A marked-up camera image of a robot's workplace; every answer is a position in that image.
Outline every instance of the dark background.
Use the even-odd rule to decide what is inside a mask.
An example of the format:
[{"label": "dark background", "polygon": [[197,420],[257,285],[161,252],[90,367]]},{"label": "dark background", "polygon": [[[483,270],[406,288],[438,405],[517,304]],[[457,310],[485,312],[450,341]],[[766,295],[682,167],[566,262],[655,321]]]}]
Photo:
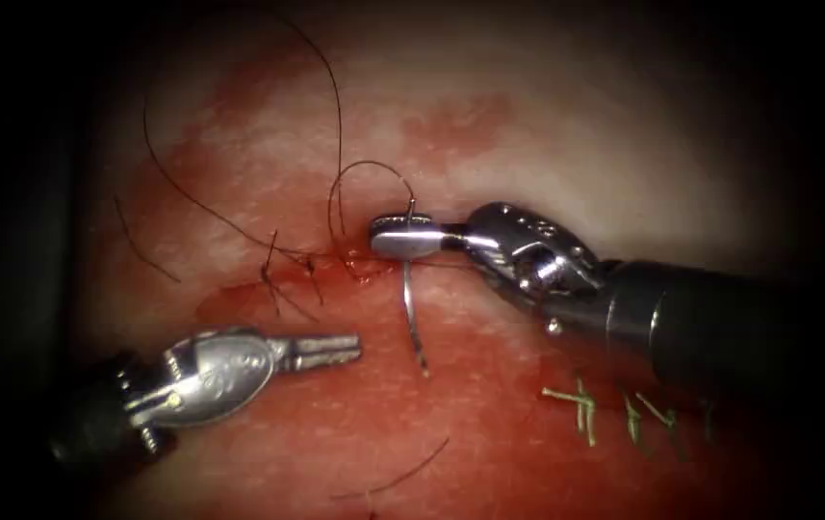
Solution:
[{"label": "dark background", "polygon": [[[768,175],[812,202],[802,206],[809,225],[800,240],[812,244],[808,249],[818,258],[801,262],[820,268],[807,282],[823,281],[825,12],[819,6],[802,11],[789,5],[785,11],[727,2],[697,8],[564,5],[567,12],[594,6],[605,14],[639,12],[667,20],[691,53],[732,79],[730,88],[761,100],[774,130],[768,153],[781,165]],[[49,510],[60,500],[27,447],[39,427],[37,403],[51,381],[69,372],[64,340],[78,209],[72,195],[81,181],[88,111],[103,78],[123,57],[143,52],[146,36],[164,25],[167,15],[165,6],[152,2],[0,6],[2,509]],[[808,293],[808,302],[816,298]]]}]

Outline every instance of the black suture thread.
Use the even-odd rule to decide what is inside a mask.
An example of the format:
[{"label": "black suture thread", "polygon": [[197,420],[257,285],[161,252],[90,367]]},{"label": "black suture thread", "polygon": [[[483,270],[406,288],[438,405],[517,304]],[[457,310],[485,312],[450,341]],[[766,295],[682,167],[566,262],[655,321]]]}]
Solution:
[{"label": "black suture thread", "polygon": [[273,281],[271,281],[271,256],[274,253],[274,244],[277,242],[277,230],[274,229],[274,234],[271,237],[271,245],[268,247],[268,258],[265,260],[265,263],[261,265],[261,280],[268,286],[268,291],[271,293],[271,300],[274,302],[274,312],[277,314],[277,317],[280,318],[280,305],[277,303],[277,297],[281,297],[284,301],[288,302],[296,309],[300,315],[302,315],[307,320],[318,323],[319,319],[313,316],[311,313],[303,309],[299,304],[297,304],[293,299],[288,297],[280,288],[274,285]]},{"label": "black suture thread", "polygon": [[261,265],[261,281],[265,282],[268,286],[268,291],[271,293],[271,301],[274,302],[274,312],[277,314],[277,317],[280,318],[280,306],[277,304],[277,294],[274,291],[274,284],[271,282],[271,273],[269,273],[271,269],[271,255],[274,253],[275,242],[277,242],[276,229],[274,229],[274,235],[271,237],[271,245],[268,246],[268,258],[266,258],[265,263]]},{"label": "black suture thread", "polygon": [[[259,6],[253,6],[253,5],[248,5],[248,4],[229,3],[227,5],[215,6],[213,8],[213,10],[207,12],[206,15],[219,14],[219,13],[223,13],[223,12],[231,11],[231,10],[235,10],[235,9],[244,9],[244,10],[249,10],[249,11],[254,10],[254,11],[257,11],[259,13],[265,14],[265,15],[271,17],[271,18],[274,18],[277,21],[279,21],[280,23],[282,23],[283,25],[287,26],[292,31],[294,31],[294,33],[296,33],[300,37],[300,39],[302,39],[303,42],[305,42],[312,49],[312,51],[316,54],[316,56],[319,57],[320,61],[322,62],[322,65],[325,67],[325,71],[328,74],[329,81],[331,82],[331,85],[332,85],[332,91],[333,91],[334,96],[335,96],[336,140],[337,140],[337,150],[338,150],[338,152],[337,152],[337,165],[336,165],[337,166],[337,168],[336,168],[337,175],[336,175],[336,181],[335,181],[333,186],[334,186],[334,189],[337,190],[338,214],[339,214],[339,221],[340,221],[340,227],[341,227],[342,234],[345,235],[346,230],[345,230],[345,212],[344,212],[343,199],[342,199],[341,178],[344,176],[345,173],[348,172],[349,169],[354,168],[356,166],[359,166],[361,164],[371,164],[371,165],[376,165],[376,166],[386,168],[386,169],[390,170],[394,175],[396,175],[403,182],[403,184],[405,184],[406,188],[409,191],[410,197],[412,197],[413,196],[412,189],[409,186],[408,182],[396,171],[396,169],[394,169],[394,168],[392,168],[392,167],[390,167],[390,166],[388,166],[384,163],[380,163],[378,161],[358,161],[356,163],[348,165],[345,168],[342,168],[342,161],[343,161],[343,157],[344,157],[344,137],[343,137],[341,93],[339,92],[338,82],[335,79],[335,72],[332,69],[331,63],[325,57],[324,53],[318,47],[318,45],[311,38],[309,38],[309,36],[302,29],[300,29],[299,26],[297,26],[294,22],[290,21],[287,17],[283,16],[282,14],[277,13],[274,10],[271,10],[271,9],[268,9],[268,8],[262,8],[262,7],[259,7]],[[190,25],[185,26],[182,30],[190,29],[197,21],[199,21],[199,18],[194,17],[193,20],[191,21]],[[203,210],[206,213],[210,214],[211,216],[218,219],[219,221],[225,223],[226,225],[231,227],[233,230],[238,232],[240,235],[242,235],[243,237],[245,237],[247,240],[251,241],[252,243],[254,243],[258,246],[261,246],[261,247],[270,247],[270,245],[268,243],[266,243],[262,240],[259,240],[259,239],[255,238],[254,236],[250,235],[247,231],[245,231],[244,229],[239,227],[232,220],[230,220],[227,217],[223,216],[221,213],[219,213],[218,211],[214,210],[213,208],[207,206],[206,204],[204,204],[203,202],[198,200],[196,197],[191,195],[189,192],[187,192],[180,184],[178,184],[177,181],[174,180],[174,178],[170,175],[170,173],[168,173],[168,170],[165,168],[165,166],[162,164],[161,160],[159,159],[158,153],[156,153],[155,147],[152,145],[152,141],[151,141],[151,138],[150,138],[150,135],[149,135],[148,108],[149,108],[149,99],[151,97],[151,95],[150,95],[151,94],[151,87],[152,87],[152,84],[154,83],[155,78],[157,77],[159,69],[161,68],[161,64],[162,64],[161,62],[157,62],[152,67],[152,72],[151,72],[151,75],[149,77],[149,81],[146,84],[146,87],[145,87],[144,92],[143,92],[143,97],[142,97],[142,132],[143,132],[143,136],[144,136],[144,139],[145,139],[146,148],[148,149],[148,152],[149,152],[149,156],[152,159],[152,162],[155,163],[156,169],[162,174],[162,176],[166,179],[166,181],[169,183],[169,185],[176,192],[178,192],[181,196],[183,196],[185,199],[187,199],[191,204],[199,207],[201,210]],[[358,276],[356,276],[354,274],[353,270],[348,267],[348,263],[344,259],[344,257],[342,256],[341,251],[338,249],[337,241],[334,238],[335,233],[334,233],[334,229],[333,229],[332,224],[331,224],[332,196],[333,196],[333,193],[330,192],[329,193],[329,200],[328,200],[327,219],[328,219],[329,234],[331,235],[331,237],[333,239],[333,243],[335,243],[335,246],[336,246],[336,253],[334,254],[334,256],[336,258],[338,258],[342,262],[343,265],[345,265],[348,272],[355,279],[358,279]],[[304,256],[309,257],[309,258],[316,257],[316,256],[320,256],[320,257],[333,256],[331,254],[315,252],[315,251],[303,251],[303,250],[300,250],[300,249],[289,248],[289,247],[278,247],[277,250],[281,254],[283,254],[285,258],[287,258],[288,260],[290,260],[292,262],[295,262],[295,263],[300,263],[300,262],[297,258],[294,257],[294,255],[304,255]],[[463,267],[463,266],[455,266],[455,265],[427,264],[427,263],[424,263],[424,262],[416,262],[416,263],[421,263],[423,265],[432,265],[434,267],[447,267],[447,268],[451,268],[451,269],[461,269]],[[308,271],[310,272],[310,276],[312,277],[313,284],[317,288],[317,293],[320,297],[320,301],[322,301],[322,293],[321,293],[321,291],[319,291],[319,286],[316,283],[314,270],[308,270]]]},{"label": "black suture thread", "polygon": [[437,450],[432,452],[431,455],[429,455],[425,460],[423,460],[422,462],[419,462],[419,464],[416,465],[414,468],[412,468],[409,471],[403,473],[402,475],[399,475],[395,479],[392,479],[391,481],[389,481],[389,482],[387,482],[383,485],[380,485],[378,487],[372,487],[371,489],[368,489],[367,491],[359,491],[359,492],[354,492],[354,493],[345,493],[343,495],[332,495],[329,498],[331,500],[344,500],[344,499],[348,499],[348,498],[366,497],[366,496],[370,496],[370,495],[373,495],[373,494],[376,494],[376,493],[381,493],[383,491],[386,491],[387,489],[390,489],[391,487],[399,485],[403,481],[406,481],[407,479],[415,476],[416,473],[422,471],[422,469],[425,468],[428,465],[428,463],[430,463],[432,460],[435,459],[435,457],[437,457],[442,451],[444,451],[445,447],[448,446],[449,442],[451,442],[451,438],[450,437],[445,437],[444,442],[441,443],[441,446],[438,446]]},{"label": "black suture thread", "polygon": [[319,307],[322,307],[325,305],[325,300],[322,299],[322,290],[320,290],[319,284],[316,282],[316,264],[312,258],[306,258],[306,271],[309,272],[309,279],[313,282],[313,289],[316,291],[316,296],[319,297]]},{"label": "black suture thread", "polygon": [[329,237],[332,239],[332,245],[335,246],[335,255],[338,257],[339,261],[345,266],[345,270],[348,271],[351,277],[355,280],[359,280],[360,276],[358,276],[354,269],[348,265],[348,261],[342,254],[342,250],[338,245],[338,239],[335,237],[335,229],[332,227],[332,198],[335,195],[335,190],[342,185],[342,177],[345,176],[351,169],[363,166],[363,165],[371,165],[377,166],[383,169],[387,169],[388,171],[392,172],[397,179],[399,179],[402,184],[405,186],[407,192],[409,192],[409,201],[415,200],[415,193],[412,191],[412,186],[409,185],[409,182],[403,177],[395,168],[387,165],[386,163],[381,163],[379,161],[374,161],[370,159],[355,161],[346,167],[344,167],[341,171],[338,172],[338,176],[335,177],[335,181],[332,183],[331,188],[328,190],[328,205],[326,206],[326,219],[328,222],[328,234]]},{"label": "black suture thread", "polygon": [[130,226],[126,223],[126,218],[123,216],[123,209],[120,207],[120,199],[116,195],[114,195],[114,207],[116,208],[116,215],[120,219],[120,226],[123,228],[123,236],[126,237],[126,241],[130,244],[130,248],[133,249],[133,252],[136,254],[137,258],[142,260],[143,263],[148,264],[149,267],[167,276],[171,281],[181,283],[180,278],[170,273],[167,269],[160,266],[155,261],[150,260],[146,255],[142,254],[139,246],[137,246],[136,242],[133,240],[133,237],[130,235]]}]

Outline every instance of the silver instrument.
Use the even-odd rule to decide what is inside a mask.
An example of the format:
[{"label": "silver instrument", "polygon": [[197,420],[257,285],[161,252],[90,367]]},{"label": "silver instrument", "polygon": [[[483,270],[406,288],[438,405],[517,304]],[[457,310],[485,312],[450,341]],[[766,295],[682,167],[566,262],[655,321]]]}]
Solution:
[{"label": "silver instrument", "polygon": [[219,421],[251,402],[278,373],[360,359],[356,334],[267,336],[251,327],[210,330],[163,352],[148,380],[123,383],[125,410],[153,454],[164,429]]},{"label": "silver instrument", "polygon": [[371,222],[374,252],[397,260],[440,250],[465,252],[486,282],[505,299],[533,308],[546,293],[580,296],[604,285],[601,263],[565,227],[507,202],[490,202],[466,222],[440,224],[425,214],[377,217]]}]

